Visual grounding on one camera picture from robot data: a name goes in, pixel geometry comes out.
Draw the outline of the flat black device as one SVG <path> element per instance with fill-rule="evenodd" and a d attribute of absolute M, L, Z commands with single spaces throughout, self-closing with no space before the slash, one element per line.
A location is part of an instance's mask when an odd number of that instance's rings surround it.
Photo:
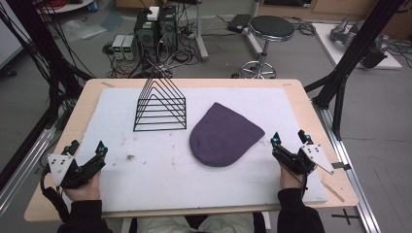
<path fill-rule="evenodd" d="M 241 33 L 248 25 L 250 19 L 250 15 L 236 15 L 228 24 L 227 29 L 231 32 Z"/>

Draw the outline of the purple knitted beanie hat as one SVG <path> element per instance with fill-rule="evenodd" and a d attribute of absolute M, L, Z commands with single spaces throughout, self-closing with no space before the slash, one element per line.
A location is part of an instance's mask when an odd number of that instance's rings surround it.
<path fill-rule="evenodd" d="M 189 135 L 193 156 L 210 167 L 236 162 L 265 132 L 244 116 L 215 102 Z"/>

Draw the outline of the long beige tape strip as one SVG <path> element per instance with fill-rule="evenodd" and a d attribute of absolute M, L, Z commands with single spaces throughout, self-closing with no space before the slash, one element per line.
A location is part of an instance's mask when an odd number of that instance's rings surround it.
<path fill-rule="evenodd" d="M 324 187 L 330 191 L 338 200 L 340 200 L 342 203 L 345 202 L 345 199 L 337 192 L 335 191 L 330 185 L 328 185 L 325 182 L 322 182 L 322 184 L 324 185 Z"/>

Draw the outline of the person's right hand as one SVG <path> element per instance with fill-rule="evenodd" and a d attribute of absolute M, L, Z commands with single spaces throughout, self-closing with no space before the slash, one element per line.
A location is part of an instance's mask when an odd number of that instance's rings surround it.
<path fill-rule="evenodd" d="M 302 175 L 297 175 L 288 170 L 283 164 L 280 165 L 280 187 L 282 189 L 287 188 L 302 188 L 303 179 Z"/>

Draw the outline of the white round table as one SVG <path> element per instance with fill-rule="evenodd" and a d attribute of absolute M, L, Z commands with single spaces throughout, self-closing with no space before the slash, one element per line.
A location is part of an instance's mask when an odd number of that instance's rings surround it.
<path fill-rule="evenodd" d="M 89 4 L 93 3 L 95 0 L 82 0 L 81 3 L 71 3 L 69 0 L 66 0 L 64 6 L 54 8 L 47 4 L 41 4 L 36 11 L 38 13 L 44 14 L 60 14 L 60 13 L 67 13 L 75 10 L 79 10 L 81 8 L 87 7 Z"/>

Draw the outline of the person's right leg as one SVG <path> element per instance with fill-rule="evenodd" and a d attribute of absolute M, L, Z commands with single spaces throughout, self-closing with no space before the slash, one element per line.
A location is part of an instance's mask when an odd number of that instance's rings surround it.
<path fill-rule="evenodd" d="M 198 230 L 206 233 L 255 233 L 254 217 L 251 213 L 210 215 Z"/>

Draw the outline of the grey metal desk leg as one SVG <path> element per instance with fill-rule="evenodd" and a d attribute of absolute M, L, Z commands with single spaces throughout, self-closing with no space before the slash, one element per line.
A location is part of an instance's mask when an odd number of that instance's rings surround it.
<path fill-rule="evenodd" d="M 202 38 L 202 0 L 195 0 L 196 4 L 196 15 L 195 15 L 195 42 L 198 47 L 200 61 L 205 62 L 209 58 L 209 53 L 206 49 L 205 43 Z"/>
<path fill-rule="evenodd" d="M 260 3 L 260 0 L 253 0 L 253 4 L 252 4 L 252 7 L 251 7 L 251 18 L 254 18 L 258 15 L 259 3 Z M 245 28 L 243 30 L 243 34 L 246 36 L 248 42 L 250 43 L 250 45 L 253 49 L 253 52 L 256 55 L 259 55 L 262 52 L 262 49 L 261 49 L 260 45 L 258 44 L 258 41 L 255 38 L 255 36 L 253 35 L 250 28 L 249 27 Z"/>

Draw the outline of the black round stool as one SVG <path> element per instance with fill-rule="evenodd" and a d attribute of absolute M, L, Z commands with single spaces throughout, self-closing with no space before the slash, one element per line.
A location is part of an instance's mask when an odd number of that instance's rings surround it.
<path fill-rule="evenodd" d="M 251 20 L 249 32 L 262 39 L 264 46 L 262 52 L 258 55 L 258 60 L 249 61 L 241 66 L 240 75 L 246 79 L 263 79 L 265 76 L 275 79 L 276 70 L 266 62 L 269 44 L 271 42 L 283 43 L 290 40 L 294 33 L 294 27 L 281 17 L 258 16 Z"/>

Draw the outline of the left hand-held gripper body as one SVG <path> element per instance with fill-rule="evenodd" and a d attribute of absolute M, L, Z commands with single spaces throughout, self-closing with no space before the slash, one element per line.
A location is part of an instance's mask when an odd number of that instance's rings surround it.
<path fill-rule="evenodd" d="M 87 184 L 106 165 L 105 154 L 96 154 L 82 166 L 72 155 L 50 153 L 48 162 L 54 184 L 68 189 Z"/>

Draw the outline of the aluminium rail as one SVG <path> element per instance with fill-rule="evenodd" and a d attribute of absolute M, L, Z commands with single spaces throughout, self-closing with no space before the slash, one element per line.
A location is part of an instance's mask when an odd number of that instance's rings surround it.
<path fill-rule="evenodd" d="M 352 164 L 350 156 L 344 146 L 344 143 L 338 139 L 335 133 L 332 131 L 332 115 L 329 110 L 322 110 L 320 107 L 314 107 L 321 124 L 332 144 L 334 151 L 336 152 L 337 158 L 344 165 L 348 165 L 345 168 L 347 178 L 350 181 L 351 187 L 357 194 L 358 203 L 356 210 L 360 217 L 361 225 L 366 233 L 382 233 L 379 224 L 376 220 L 375 215 L 368 203 L 367 197 L 361 187 L 361 182 L 357 176 L 356 170 Z"/>
<path fill-rule="evenodd" d="M 30 144 L 28 151 L 22 153 L 22 161 L 6 182 L 5 187 L 0 191 L 0 218 L 7 212 L 41 156 L 51 145 L 56 131 L 57 129 L 54 126 L 44 129 L 39 136 L 34 138 L 34 142 Z"/>

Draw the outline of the person's left leg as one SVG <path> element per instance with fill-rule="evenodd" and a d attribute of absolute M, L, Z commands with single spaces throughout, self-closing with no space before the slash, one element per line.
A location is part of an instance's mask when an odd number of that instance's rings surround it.
<path fill-rule="evenodd" d="M 193 233 L 183 216 L 139 217 L 137 233 Z"/>

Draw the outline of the person's left hand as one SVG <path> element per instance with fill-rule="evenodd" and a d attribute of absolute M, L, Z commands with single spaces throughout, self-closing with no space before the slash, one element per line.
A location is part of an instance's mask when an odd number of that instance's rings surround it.
<path fill-rule="evenodd" d="M 73 201 L 99 200 L 100 199 L 100 172 L 96 173 L 92 179 L 76 189 L 64 190 L 67 197 Z"/>

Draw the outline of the white platform board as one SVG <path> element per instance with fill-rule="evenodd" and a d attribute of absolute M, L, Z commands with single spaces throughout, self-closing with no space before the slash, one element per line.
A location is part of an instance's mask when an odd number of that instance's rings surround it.
<path fill-rule="evenodd" d="M 329 33 L 335 27 L 335 24 L 314 23 L 313 26 L 316 29 L 317 38 L 322 43 L 328 57 L 336 65 L 347 50 L 347 47 L 339 41 L 333 42 L 330 40 Z M 385 55 L 386 58 L 374 67 L 375 70 L 399 70 L 401 68 L 400 63 L 391 54 L 386 51 Z"/>

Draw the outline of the clear plastic sheet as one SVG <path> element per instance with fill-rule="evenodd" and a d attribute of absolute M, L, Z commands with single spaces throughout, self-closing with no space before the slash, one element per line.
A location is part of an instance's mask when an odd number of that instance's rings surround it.
<path fill-rule="evenodd" d="M 98 25 L 87 25 L 80 20 L 69 20 L 62 25 L 65 38 L 69 42 L 86 40 L 107 31 L 106 28 Z"/>

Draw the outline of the black tape cross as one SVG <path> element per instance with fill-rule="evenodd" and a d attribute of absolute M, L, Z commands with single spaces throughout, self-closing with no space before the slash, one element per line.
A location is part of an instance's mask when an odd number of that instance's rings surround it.
<path fill-rule="evenodd" d="M 348 225 L 352 224 L 352 219 L 360 218 L 359 216 L 349 215 L 346 209 L 343 209 L 341 214 L 332 214 L 331 216 L 335 218 L 344 218 Z"/>

